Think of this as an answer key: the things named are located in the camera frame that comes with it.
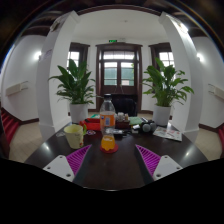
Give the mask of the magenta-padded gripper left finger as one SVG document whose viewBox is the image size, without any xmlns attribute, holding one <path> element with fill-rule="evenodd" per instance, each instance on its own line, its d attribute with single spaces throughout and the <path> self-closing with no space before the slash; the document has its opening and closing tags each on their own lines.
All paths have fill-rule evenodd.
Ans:
<svg viewBox="0 0 224 224">
<path fill-rule="evenodd" d="M 59 155 L 44 167 L 45 171 L 72 182 L 81 168 L 91 145 L 84 146 L 68 156 Z"/>
</svg>

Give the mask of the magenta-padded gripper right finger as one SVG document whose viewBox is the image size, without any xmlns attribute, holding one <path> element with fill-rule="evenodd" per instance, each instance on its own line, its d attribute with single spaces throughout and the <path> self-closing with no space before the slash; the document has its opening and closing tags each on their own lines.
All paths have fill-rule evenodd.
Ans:
<svg viewBox="0 0 224 224">
<path fill-rule="evenodd" d="M 182 169 L 182 167 L 168 155 L 159 156 L 140 145 L 135 145 L 135 147 L 136 157 L 138 158 L 140 171 L 145 184 L 160 180 Z"/>
</svg>

